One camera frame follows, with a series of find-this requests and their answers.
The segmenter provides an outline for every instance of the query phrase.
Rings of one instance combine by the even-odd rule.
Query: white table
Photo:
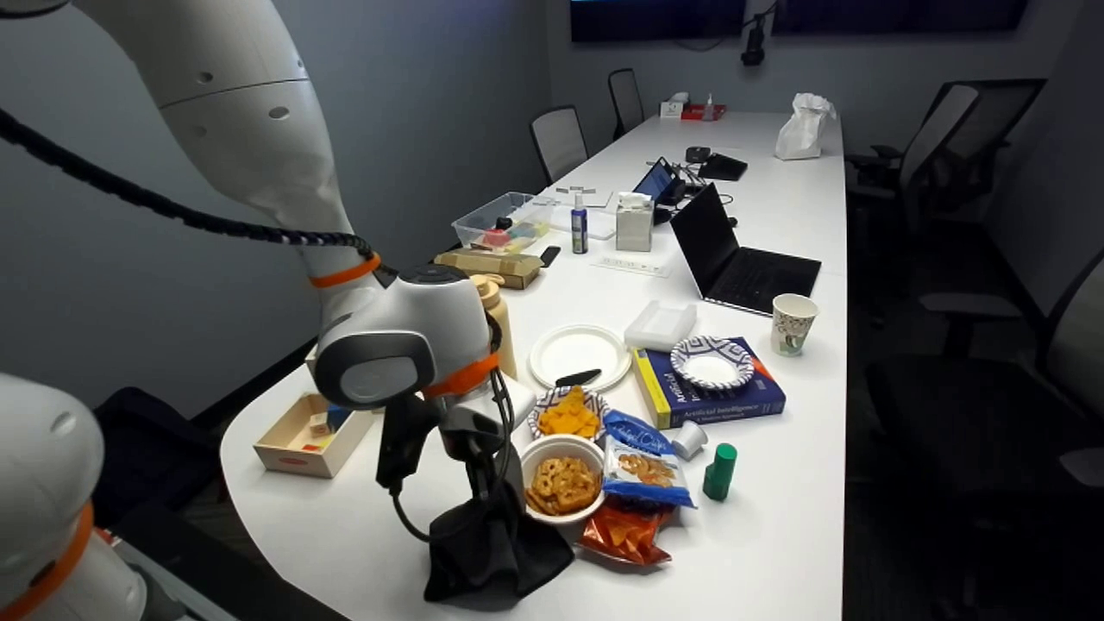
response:
[[[711,144],[745,158],[742,182],[719,182],[730,198],[742,246],[820,260],[813,300],[820,303],[802,358],[769,348],[769,319],[696,303],[696,335],[745,335],[785,391],[779,417],[711,426],[714,441],[737,445],[728,504],[702,494],[708,456],[687,466],[693,511],[659,532],[673,551],[659,573],[612,573],[575,559],[559,580],[492,617],[748,617],[835,621],[841,617],[841,525],[845,525],[845,173],[841,135],[830,128],[827,158],[777,162],[772,137],[783,116],[726,116],[711,125],[649,121],[557,187],[590,187],[587,205],[630,189],[657,156],[684,158],[687,144]],[[562,237],[557,266],[526,295],[509,295],[519,358],[539,338],[596,326],[626,335],[652,300],[691,300],[696,287],[673,236],[657,236],[652,254],[573,254]],[[429,550],[415,543],[391,496],[375,488],[370,433],[330,482],[267,474],[253,441],[311,391],[307,369],[289,374],[250,405],[221,441],[230,501],[277,573],[350,617],[486,617],[421,602]],[[628,374],[604,392],[618,411],[644,414]],[[404,509],[424,525],[467,501],[462,466],[447,464],[437,436],[407,480]]]

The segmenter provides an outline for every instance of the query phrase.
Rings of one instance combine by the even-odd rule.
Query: coffee cup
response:
[[[802,357],[807,332],[813,327],[817,319],[817,303],[812,298],[802,295],[779,295],[772,298],[772,332],[769,342],[779,352]]]

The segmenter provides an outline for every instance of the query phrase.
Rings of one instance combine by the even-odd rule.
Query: white plate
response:
[[[704,391],[736,391],[757,375],[751,357],[728,338],[687,338],[668,352],[668,361]]]
[[[541,386],[557,386],[559,375],[601,369],[587,391],[601,392],[628,374],[628,348],[613,332],[568,327],[549,335],[530,357],[529,369]]]

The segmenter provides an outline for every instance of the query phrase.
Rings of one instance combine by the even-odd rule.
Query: gray wall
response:
[[[1024,156],[990,230],[1042,309],[1104,248],[1104,3],[1076,36],[1024,128]]]
[[[677,46],[573,46],[568,3],[549,3],[551,97],[575,104],[590,137],[613,128],[604,76],[637,74],[644,104],[667,95],[714,95],[737,111],[789,111],[796,90],[817,90],[845,116],[849,144],[903,144],[938,82],[982,76],[1044,76],[1083,0],[1036,0],[1015,36],[990,38],[772,38],[766,65],[745,69],[742,46],[693,52]]]
[[[549,106],[544,11],[529,0],[278,0],[320,90],[355,228],[419,266],[447,222],[536,182],[529,116]],[[127,58],[74,7],[0,26],[0,106],[205,212]],[[319,327],[289,248],[223,241],[122,208],[0,143],[0,369],[86,405],[144,386],[183,414]]]

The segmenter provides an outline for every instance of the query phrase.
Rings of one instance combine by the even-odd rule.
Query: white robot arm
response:
[[[60,0],[0,0],[0,18],[60,7]],[[353,236],[323,113],[268,0],[74,0],[74,7],[113,36],[181,149],[223,198],[267,212],[278,228]],[[380,287],[375,254],[355,248],[301,248],[301,254],[323,298],[313,381],[327,402],[380,407],[415,391],[447,392],[486,375],[491,326],[467,281]],[[60,391],[0,375],[0,407],[5,617],[29,602],[33,573],[67,555],[84,532],[81,509],[100,478],[105,450],[91,411]],[[113,606],[75,616],[67,598],[69,605],[106,598]],[[86,551],[69,585],[30,617],[133,617],[140,602],[140,580],[100,550]]]

